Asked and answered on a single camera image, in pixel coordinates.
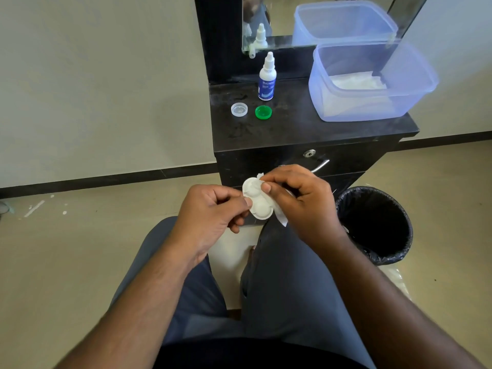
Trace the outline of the translucent blue plastic container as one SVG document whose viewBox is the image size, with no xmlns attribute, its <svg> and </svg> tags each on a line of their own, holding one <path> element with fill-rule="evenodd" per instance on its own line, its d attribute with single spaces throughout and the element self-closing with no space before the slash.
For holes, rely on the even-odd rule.
<svg viewBox="0 0 492 369">
<path fill-rule="evenodd" d="M 379 76 L 386 89 L 344 90 L 334 86 L 329 76 L 370 72 Z M 319 44 L 313 51 L 309 78 L 311 101 L 318 116 L 325 122 L 372 121 L 401 117 L 438 85 L 438 76 L 426 59 L 410 44 L 401 40 L 342 41 Z M 323 116 L 322 88 L 341 97 L 386 96 L 393 113 L 370 115 Z"/>
</svg>

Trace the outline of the white contact lens case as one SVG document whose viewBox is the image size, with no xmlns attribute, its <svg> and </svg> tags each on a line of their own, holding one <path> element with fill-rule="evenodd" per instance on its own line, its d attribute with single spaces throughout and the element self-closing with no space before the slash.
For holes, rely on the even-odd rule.
<svg viewBox="0 0 492 369">
<path fill-rule="evenodd" d="M 272 200 L 262 191 L 262 183 L 259 178 L 251 177 L 243 183 L 243 196 L 251 199 L 251 214 L 259 220 L 266 220 L 274 213 Z"/>
</svg>

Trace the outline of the person's left forearm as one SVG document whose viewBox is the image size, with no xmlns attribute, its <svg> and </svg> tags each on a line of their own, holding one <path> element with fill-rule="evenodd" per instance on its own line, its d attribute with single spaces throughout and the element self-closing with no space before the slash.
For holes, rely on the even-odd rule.
<svg viewBox="0 0 492 369">
<path fill-rule="evenodd" d="M 184 281 L 214 244 L 170 237 L 54 369 L 151 369 Z"/>
</svg>

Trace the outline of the person's right hand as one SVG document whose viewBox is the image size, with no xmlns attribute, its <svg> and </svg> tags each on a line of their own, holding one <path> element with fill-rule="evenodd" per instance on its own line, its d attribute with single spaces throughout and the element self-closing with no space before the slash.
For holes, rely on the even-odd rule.
<svg viewBox="0 0 492 369">
<path fill-rule="evenodd" d="M 277 167 L 261 180 L 292 194 L 293 204 L 280 207 L 303 242 L 327 264 L 347 262 L 353 248 L 337 217 L 329 183 L 299 165 Z"/>
</svg>

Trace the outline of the person's left hand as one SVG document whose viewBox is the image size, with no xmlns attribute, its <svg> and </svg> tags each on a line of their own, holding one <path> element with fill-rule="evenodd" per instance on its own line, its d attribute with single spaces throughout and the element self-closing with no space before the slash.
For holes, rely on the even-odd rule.
<svg viewBox="0 0 492 369">
<path fill-rule="evenodd" d="M 200 263 L 209 249 L 230 229 L 238 234 L 245 212 L 220 212 L 213 188 L 216 184 L 192 186 L 180 207 L 176 222 L 165 245 L 190 268 Z"/>
</svg>

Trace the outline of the white tissue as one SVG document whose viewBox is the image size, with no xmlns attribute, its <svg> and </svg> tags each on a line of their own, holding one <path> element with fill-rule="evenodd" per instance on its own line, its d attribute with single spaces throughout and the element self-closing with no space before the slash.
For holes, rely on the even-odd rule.
<svg viewBox="0 0 492 369">
<path fill-rule="evenodd" d="M 278 205 L 278 203 L 273 198 L 271 198 L 267 193 L 263 192 L 263 190 L 262 190 L 262 187 L 261 186 L 264 183 L 264 181 L 261 180 L 261 177 L 263 175 L 264 175 L 264 173 L 259 173 L 257 175 L 258 187 L 259 187 L 260 191 L 262 192 L 261 194 L 265 197 L 265 199 L 268 201 L 269 205 L 272 207 L 273 212 L 275 213 L 278 221 L 284 227 L 286 227 L 287 226 L 287 223 L 288 223 L 288 219 L 285 216 L 284 212 L 282 211 L 281 207 Z"/>
</svg>

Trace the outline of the black lined trash bin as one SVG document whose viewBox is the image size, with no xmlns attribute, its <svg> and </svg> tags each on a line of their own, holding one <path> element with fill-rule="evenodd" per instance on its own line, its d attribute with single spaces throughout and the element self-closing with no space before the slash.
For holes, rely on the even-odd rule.
<svg viewBox="0 0 492 369">
<path fill-rule="evenodd" d="M 374 265 L 391 265 L 408 254 L 413 242 L 410 218 L 386 192 L 354 186 L 341 193 L 335 206 L 349 238 Z"/>
</svg>

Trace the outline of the person's right forearm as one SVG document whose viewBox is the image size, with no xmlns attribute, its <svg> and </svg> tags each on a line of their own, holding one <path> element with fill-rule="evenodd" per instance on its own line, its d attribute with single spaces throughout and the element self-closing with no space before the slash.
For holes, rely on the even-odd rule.
<svg viewBox="0 0 492 369">
<path fill-rule="evenodd" d="M 311 244 L 378 369 L 486 369 L 428 318 L 346 234 Z"/>
</svg>

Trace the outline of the grey trousers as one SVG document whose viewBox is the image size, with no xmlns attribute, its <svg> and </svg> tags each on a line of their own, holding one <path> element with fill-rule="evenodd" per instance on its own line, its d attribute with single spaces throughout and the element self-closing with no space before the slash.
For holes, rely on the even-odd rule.
<svg viewBox="0 0 492 369">
<path fill-rule="evenodd" d="M 184 281 L 162 347 L 213 339 L 278 340 L 376 369 L 323 261 L 290 226 L 269 220 L 240 281 L 242 317 L 228 316 L 208 255 Z"/>
</svg>

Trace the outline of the wall mirror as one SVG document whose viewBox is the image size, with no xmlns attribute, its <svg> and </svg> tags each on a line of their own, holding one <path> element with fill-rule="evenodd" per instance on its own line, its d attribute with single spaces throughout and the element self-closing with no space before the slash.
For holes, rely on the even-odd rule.
<svg viewBox="0 0 492 369">
<path fill-rule="evenodd" d="M 242 51 L 402 38 L 427 0 L 243 0 Z"/>
</svg>

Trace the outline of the white blue solution bottle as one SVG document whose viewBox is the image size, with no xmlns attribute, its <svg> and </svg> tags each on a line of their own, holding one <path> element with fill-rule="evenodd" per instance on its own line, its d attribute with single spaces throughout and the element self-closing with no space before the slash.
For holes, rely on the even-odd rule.
<svg viewBox="0 0 492 369">
<path fill-rule="evenodd" d="M 262 101 L 269 101 L 274 97 L 277 72 L 273 52 L 268 52 L 264 64 L 259 73 L 258 97 Z"/>
</svg>

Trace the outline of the white tissues in container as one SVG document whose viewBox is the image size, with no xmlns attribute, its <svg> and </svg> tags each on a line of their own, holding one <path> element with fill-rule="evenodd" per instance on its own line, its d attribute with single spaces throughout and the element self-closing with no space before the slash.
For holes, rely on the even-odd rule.
<svg viewBox="0 0 492 369">
<path fill-rule="evenodd" d="M 379 76 L 370 72 L 359 72 L 329 76 L 334 86 L 344 90 L 383 90 L 386 85 Z M 393 113 L 394 107 L 386 96 L 341 97 L 328 87 L 322 88 L 323 116 L 370 115 Z"/>
</svg>

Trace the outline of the black dresser cabinet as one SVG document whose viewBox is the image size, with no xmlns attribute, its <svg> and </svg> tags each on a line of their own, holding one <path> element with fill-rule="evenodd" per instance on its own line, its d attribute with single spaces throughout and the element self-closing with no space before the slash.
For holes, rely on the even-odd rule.
<svg viewBox="0 0 492 369">
<path fill-rule="evenodd" d="M 240 188 L 246 178 L 285 164 L 309 170 L 330 162 L 316 174 L 346 190 L 401 139 L 419 128 L 401 117 L 355 122 L 324 122 L 309 93 L 314 46 L 274 49 L 278 73 L 274 98 L 258 98 L 259 71 L 267 50 L 250 59 L 242 51 L 243 0 L 194 0 L 210 91 L 213 152 L 221 182 Z M 231 113 L 234 103 L 248 105 L 244 117 Z M 272 108 L 271 118 L 255 117 L 258 106 Z M 316 154 L 304 158 L 303 153 Z"/>
</svg>

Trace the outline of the black shirt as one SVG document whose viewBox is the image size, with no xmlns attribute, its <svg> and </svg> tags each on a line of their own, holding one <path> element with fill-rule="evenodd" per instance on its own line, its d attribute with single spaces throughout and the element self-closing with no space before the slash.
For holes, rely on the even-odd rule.
<svg viewBox="0 0 492 369">
<path fill-rule="evenodd" d="M 278 340 L 213 339 L 161 347 L 152 369 L 368 369 L 346 356 Z"/>
</svg>

